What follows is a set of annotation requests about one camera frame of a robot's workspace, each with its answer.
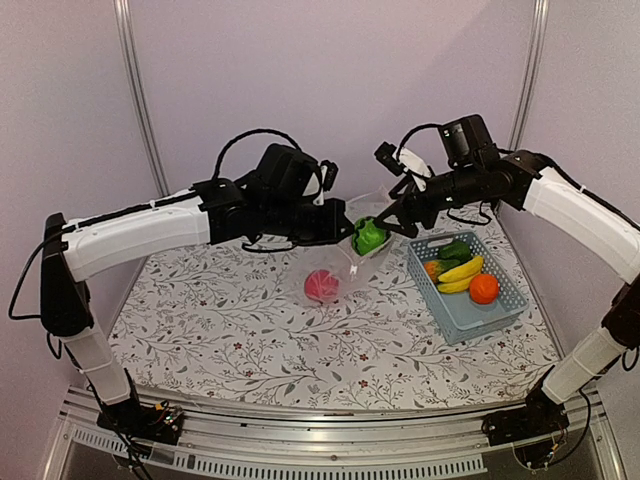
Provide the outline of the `green toy watermelon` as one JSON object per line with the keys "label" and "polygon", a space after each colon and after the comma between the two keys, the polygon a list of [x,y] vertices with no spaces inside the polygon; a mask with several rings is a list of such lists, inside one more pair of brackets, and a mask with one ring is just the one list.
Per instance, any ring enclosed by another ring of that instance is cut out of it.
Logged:
{"label": "green toy watermelon", "polygon": [[377,227],[372,216],[365,216],[354,224],[351,246],[357,255],[366,256],[384,245],[390,238],[391,233]]}

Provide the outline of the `orange green toy mango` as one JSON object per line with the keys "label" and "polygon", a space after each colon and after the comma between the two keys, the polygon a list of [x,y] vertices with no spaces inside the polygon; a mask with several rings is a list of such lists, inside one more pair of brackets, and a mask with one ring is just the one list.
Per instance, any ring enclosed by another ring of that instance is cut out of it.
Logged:
{"label": "orange green toy mango", "polygon": [[439,282],[438,277],[447,271],[460,265],[457,259],[435,259],[424,264],[424,269],[434,284]]}

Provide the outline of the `clear zip top bag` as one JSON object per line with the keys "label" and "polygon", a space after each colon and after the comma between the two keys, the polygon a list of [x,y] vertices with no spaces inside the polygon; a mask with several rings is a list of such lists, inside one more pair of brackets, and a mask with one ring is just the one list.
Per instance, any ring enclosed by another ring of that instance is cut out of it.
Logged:
{"label": "clear zip top bag", "polygon": [[[346,217],[354,226],[361,217],[372,216],[375,218],[390,204],[391,198],[388,191],[380,187],[373,192],[348,200],[346,202]],[[395,236],[391,233],[391,238],[384,245],[366,256],[359,256],[351,246],[352,234],[337,244],[306,248],[299,253],[298,260],[292,269],[295,294],[299,300],[307,304],[329,304],[365,287],[370,278],[382,266],[395,241]],[[305,279],[312,271],[318,269],[328,270],[340,280],[338,296],[331,302],[312,301],[304,294]]]}

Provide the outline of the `red toy apple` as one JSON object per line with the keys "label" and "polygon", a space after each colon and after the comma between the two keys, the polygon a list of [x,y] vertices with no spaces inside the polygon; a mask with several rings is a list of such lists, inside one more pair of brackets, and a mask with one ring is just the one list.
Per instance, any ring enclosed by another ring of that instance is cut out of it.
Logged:
{"label": "red toy apple", "polygon": [[330,271],[312,271],[304,281],[304,294],[312,301],[327,303],[335,300],[340,290],[340,280]]}

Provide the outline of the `yellow toy banana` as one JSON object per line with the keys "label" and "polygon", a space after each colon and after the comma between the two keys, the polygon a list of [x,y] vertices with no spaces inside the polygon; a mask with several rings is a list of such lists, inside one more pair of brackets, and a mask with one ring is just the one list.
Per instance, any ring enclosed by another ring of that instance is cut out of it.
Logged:
{"label": "yellow toy banana", "polygon": [[456,294],[467,290],[484,267],[484,258],[475,256],[468,262],[444,272],[438,277],[437,289],[442,294]]}

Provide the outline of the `orange toy orange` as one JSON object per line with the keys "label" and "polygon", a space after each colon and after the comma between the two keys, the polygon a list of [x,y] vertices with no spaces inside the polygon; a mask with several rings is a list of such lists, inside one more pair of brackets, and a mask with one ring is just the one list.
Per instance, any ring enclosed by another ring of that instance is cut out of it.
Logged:
{"label": "orange toy orange", "polygon": [[469,295],[471,300],[480,305],[493,303],[498,298],[499,294],[499,281],[491,274],[479,274],[469,285]]}

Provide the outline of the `light blue perforated basket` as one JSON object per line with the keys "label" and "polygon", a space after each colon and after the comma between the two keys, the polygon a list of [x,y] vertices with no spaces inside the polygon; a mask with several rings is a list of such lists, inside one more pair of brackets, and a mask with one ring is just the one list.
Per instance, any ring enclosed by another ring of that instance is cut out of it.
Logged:
{"label": "light blue perforated basket", "polygon": [[[474,255],[484,258],[482,271],[497,278],[500,291],[488,304],[474,302],[466,292],[444,294],[429,278],[424,264],[437,258],[438,251],[455,240],[464,242]],[[444,233],[408,244],[408,272],[448,344],[488,335],[511,326],[529,306],[525,295],[488,247],[472,231]]]}

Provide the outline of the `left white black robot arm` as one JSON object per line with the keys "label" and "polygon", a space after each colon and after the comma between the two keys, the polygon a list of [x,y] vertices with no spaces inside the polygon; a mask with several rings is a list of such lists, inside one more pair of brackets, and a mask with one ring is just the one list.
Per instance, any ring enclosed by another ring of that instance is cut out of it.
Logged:
{"label": "left white black robot arm", "polygon": [[188,246],[263,235],[293,246],[337,244],[353,233],[346,203],[327,198],[337,167],[301,150],[271,144],[258,166],[237,180],[214,176],[174,195],[97,217],[46,221],[40,314],[96,389],[111,419],[128,434],[148,426],[148,412],[94,324],[87,280],[114,266]]}

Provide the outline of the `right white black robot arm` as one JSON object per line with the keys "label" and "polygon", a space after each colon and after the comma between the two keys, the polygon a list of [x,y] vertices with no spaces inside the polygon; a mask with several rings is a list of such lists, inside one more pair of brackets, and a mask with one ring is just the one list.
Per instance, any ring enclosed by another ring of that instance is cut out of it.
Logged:
{"label": "right white black robot arm", "polygon": [[449,171],[435,175],[403,146],[382,143],[376,160],[402,183],[375,224],[408,238],[434,226],[440,212],[500,201],[563,231],[601,258],[623,281],[600,327],[551,368],[527,395],[517,427],[537,436],[552,424],[555,405],[639,346],[639,226],[618,209],[570,179],[550,157],[508,151],[492,140],[483,118],[469,115],[435,125]]}

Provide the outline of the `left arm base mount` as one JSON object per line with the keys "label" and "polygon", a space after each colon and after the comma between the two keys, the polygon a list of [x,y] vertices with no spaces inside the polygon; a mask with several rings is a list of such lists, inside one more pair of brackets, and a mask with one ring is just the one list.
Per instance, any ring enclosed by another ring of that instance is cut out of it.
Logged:
{"label": "left arm base mount", "polygon": [[95,394],[101,410],[97,425],[123,437],[177,445],[182,434],[184,410],[179,405],[170,405],[168,400],[154,406],[143,405],[127,369],[124,373],[129,394],[122,401],[107,404]]}

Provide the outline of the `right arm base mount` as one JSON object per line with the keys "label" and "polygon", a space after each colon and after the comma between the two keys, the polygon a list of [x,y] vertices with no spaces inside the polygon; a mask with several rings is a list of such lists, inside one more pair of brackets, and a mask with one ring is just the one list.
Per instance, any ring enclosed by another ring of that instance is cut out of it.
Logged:
{"label": "right arm base mount", "polygon": [[524,467],[540,469],[553,462],[569,425],[564,405],[549,399],[539,383],[523,406],[486,415],[481,431],[491,446],[524,442],[515,449],[516,459]]}

